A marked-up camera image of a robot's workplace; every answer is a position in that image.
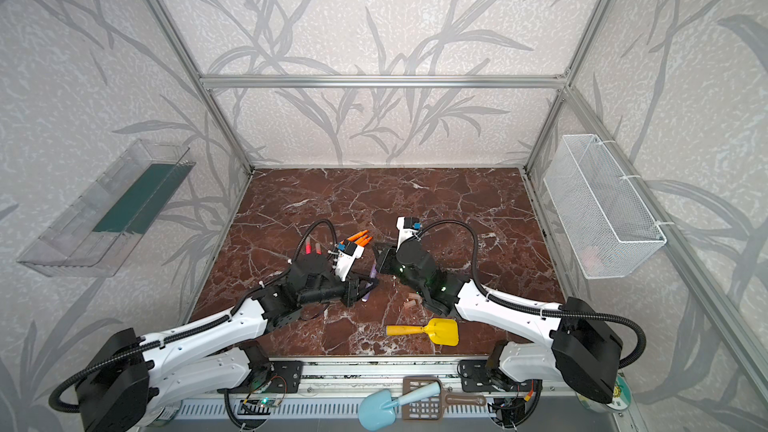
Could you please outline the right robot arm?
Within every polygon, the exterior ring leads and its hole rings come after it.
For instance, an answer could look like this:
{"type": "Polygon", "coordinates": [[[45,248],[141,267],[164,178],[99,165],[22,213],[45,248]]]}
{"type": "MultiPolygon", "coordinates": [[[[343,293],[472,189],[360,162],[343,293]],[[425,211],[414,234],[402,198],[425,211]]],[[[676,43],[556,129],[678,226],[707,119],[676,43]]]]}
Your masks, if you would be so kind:
{"type": "Polygon", "coordinates": [[[449,274],[416,239],[400,245],[377,243],[374,257],[380,274],[411,288],[430,312],[527,339],[525,345],[496,347],[487,362],[493,373],[514,382],[563,381],[578,394],[608,404],[619,370],[637,361],[647,346],[637,323],[598,313],[576,297],[563,304],[543,304],[449,274]]]}

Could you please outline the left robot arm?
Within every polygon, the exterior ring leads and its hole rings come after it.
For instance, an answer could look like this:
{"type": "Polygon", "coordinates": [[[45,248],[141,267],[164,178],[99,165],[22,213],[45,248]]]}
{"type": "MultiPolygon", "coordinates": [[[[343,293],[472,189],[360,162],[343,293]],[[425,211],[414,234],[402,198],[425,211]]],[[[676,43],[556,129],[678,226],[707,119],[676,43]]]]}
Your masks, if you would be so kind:
{"type": "Polygon", "coordinates": [[[377,286],[377,279],[352,271],[353,263],[346,255],[302,254],[230,308],[144,336],[119,331],[53,389],[48,404],[78,415],[87,431],[128,431],[188,397],[241,387],[259,367],[245,342],[297,321],[309,305],[351,307],[377,286]]]}

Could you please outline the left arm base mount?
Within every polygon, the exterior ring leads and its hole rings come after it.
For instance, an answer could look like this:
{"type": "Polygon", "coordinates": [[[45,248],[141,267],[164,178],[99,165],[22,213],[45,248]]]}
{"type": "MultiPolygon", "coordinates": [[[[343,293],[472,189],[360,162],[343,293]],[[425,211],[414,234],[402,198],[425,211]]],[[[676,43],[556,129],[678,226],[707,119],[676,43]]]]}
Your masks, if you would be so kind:
{"type": "Polygon", "coordinates": [[[304,363],[298,360],[268,362],[259,365],[242,384],[245,392],[254,394],[298,392],[304,363]]]}

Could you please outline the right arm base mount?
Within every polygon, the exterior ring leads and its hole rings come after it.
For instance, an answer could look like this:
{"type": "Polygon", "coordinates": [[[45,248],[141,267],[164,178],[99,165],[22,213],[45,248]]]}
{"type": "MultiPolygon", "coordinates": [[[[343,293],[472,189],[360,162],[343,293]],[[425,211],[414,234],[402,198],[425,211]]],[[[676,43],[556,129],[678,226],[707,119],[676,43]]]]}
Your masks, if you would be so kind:
{"type": "Polygon", "coordinates": [[[514,381],[497,368],[487,368],[486,360],[460,360],[457,372],[463,392],[528,393],[538,389],[538,380],[514,381]]]}

